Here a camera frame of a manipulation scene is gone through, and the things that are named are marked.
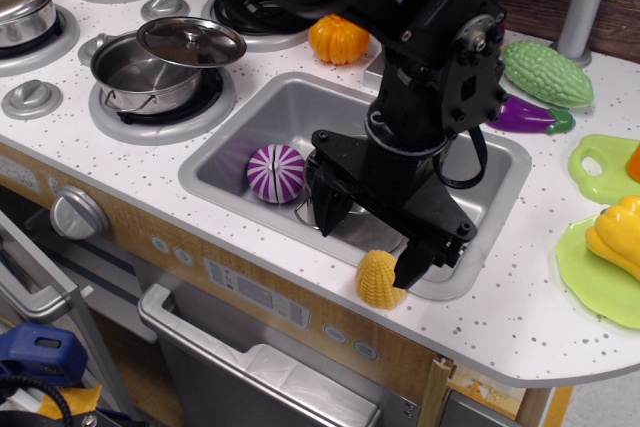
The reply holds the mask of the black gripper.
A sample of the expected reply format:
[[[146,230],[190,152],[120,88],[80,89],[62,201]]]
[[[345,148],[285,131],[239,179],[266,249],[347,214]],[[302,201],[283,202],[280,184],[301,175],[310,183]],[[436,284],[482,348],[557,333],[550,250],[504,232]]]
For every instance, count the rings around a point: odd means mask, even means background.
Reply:
[[[311,142],[319,154],[311,179],[314,220],[324,237],[355,202],[407,239],[394,287],[411,288],[431,265],[458,263],[477,228],[449,191],[470,189],[477,177],[444,174],[451,138],[422,152],[391,149],[369,129],[360,135],[319,129]]]

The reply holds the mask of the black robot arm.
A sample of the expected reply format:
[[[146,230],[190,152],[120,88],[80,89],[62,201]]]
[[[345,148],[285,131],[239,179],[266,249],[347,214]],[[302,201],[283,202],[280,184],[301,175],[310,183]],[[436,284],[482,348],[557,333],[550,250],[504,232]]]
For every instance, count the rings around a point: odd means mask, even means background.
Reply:
[[[482,125],[498,117],[500,0],[272,0],[298,24],[336,14],[383,47],[384,71],[365,120],[365,137],[326,130],[312,136],[314,217],[331,233],[352,205],[402,233],[407,246],[395,286],[413,286],[432,266],[454,265],[475,225],[450,197],[476,178],[453,180],[443,165],[467,132],[480,164],[488,159]]]

